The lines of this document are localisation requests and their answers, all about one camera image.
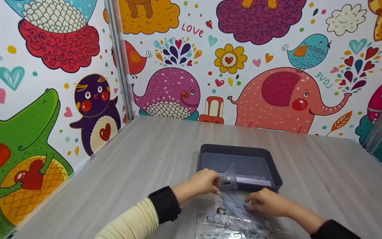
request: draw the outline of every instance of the red heart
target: red heart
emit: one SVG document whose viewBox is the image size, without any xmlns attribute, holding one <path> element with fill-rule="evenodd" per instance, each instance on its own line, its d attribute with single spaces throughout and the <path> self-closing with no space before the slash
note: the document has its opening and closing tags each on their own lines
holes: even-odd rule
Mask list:
<svg viewBox="0 0 382 239">
<path fill-rule="evenodd" d="M 215 80 L 215 84 L 216 84 L 217 87 L 223 86 L 224 83 L 225 83 L 224 80 L 218 80 L 218 79 Z"/>
<path fill-rule="evenodd" d="M 370 60 L 365 64 L 365 67 L 363 68 L 363 71 L 371 70 L 374 68 L 375 64 L 373 64 Z"/>
<path fill-rule="evenodd" d="M 182 40 L 181 39 L 175 40 L 175 45 L 176 45 L 176 47 L 178 47 L 178 49 L 180 49 L 181 45 L 182 45 Z"/>
<path fill-rule="evenodd" d="M 378 52 L 378 47 L 368 47 L 368 50 L 366 50 L 365 60 L 370 59 L 371 57 L 375 56 Z"/>
<path fill-rule="evenodd" d="M 104 141 L 108 141 L 110 139 L 110 133 L 111 126 L 107 123 L 105 128 L 100 129 L 100 138 Z"/>
<path fill-rule="evenodd" d="M 349 58 L 345 59 L 344 60 L 344 63 L 348 66 L 352 66 L 353 65 L 353 56 L 350 56 Z"/>
<path fill-rule="evenodd" d="M 231 64 L 231 62 L 233 61 L 234 59 L 232 58 L 232 56 L 230 57 L 225 57 L 225 61 L 228 63 L 228 64 Z"/>
<path fill-rule="evenodd" d="M 208 21 L 206 21 L 206 26 L 207 26 L 208 28 L 210 28 L 210 29 L 213 29 L 213 28 L 212 28 L 212 20 L 208 20 Z"/>
<path fill-rule="evenodd" d="M 30 190 L 39 190 L 44 182 L 44 175 L 39 173 L 39 170 L 44 166 L 42 160 L 37 159 L 29 165 L 29 171 L 19 171 L 14 176 L 14 182 L 22 182 L 22 188 Z"/>
</svg>

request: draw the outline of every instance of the yellow flower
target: yellow flower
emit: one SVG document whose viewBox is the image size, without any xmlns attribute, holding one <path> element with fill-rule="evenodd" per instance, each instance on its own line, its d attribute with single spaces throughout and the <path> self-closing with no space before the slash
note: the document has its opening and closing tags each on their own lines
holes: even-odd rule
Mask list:
<svg viewBox="0 0 382 239">
<path fill-rule="evenodd" d="M 231 44 L 226 44 L 225 48 L 218 48 L 215 52 L 215 66 L 219 67 L 221 73 L 229 72 L 230 74 L 237 73 L 238 69 L 244 68 L 244 62 L 247 61 L 247 56 L 243 54 L 244 48 L 238 46 L 235 49 Z"/>
</svg>

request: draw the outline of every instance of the elephant ear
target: elephant ear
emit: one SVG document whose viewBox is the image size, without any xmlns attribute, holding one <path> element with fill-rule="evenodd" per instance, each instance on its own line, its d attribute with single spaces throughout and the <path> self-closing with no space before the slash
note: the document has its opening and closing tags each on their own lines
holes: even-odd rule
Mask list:
<svg viewBox="0 0 382 239">
<path fill-rule="evenodd" d="M 294 87 L 300 79 L 298 74 L 289 71 L 271 74 L 262 84 L 263 99 L 273 106 L 289 106 Z"/>
</svg>

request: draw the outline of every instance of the black sleeve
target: black sleeve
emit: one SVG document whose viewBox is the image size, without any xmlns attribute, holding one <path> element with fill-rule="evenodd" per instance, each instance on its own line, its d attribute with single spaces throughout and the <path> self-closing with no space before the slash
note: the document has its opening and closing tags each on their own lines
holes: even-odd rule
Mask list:
<svg viewBox="0 0 382 239">
<path fill-rule="evenodd" d="M 174 221 L 178 218 L 179 213 L 181 213 L 178 200 L 169 186 L 165 186 L 156 192 L 152 192 L 148 195 L 148 198 L 156 209 L 157 216 L 159 217 L 159 224 L 166 221 Z"/>
<path fill-rule="evenodd" d="M 310 235 L 312 239 L 360 239 L 358 235 L 334 220 L 328 220 Z"/>
</svg>

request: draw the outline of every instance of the green crocodile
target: green crocodile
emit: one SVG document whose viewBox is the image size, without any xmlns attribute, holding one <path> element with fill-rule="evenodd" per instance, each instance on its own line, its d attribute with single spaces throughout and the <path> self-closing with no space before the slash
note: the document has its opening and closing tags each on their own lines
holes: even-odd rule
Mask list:
<svg viewBox="0 0 382 239">
<path fill-rule="evenodd" d="M 0 239 L 73 173 L 48 144 L 59 112 L 57 92 L 47 89 L 10 119 L 0 120 Z"/>
</svg>

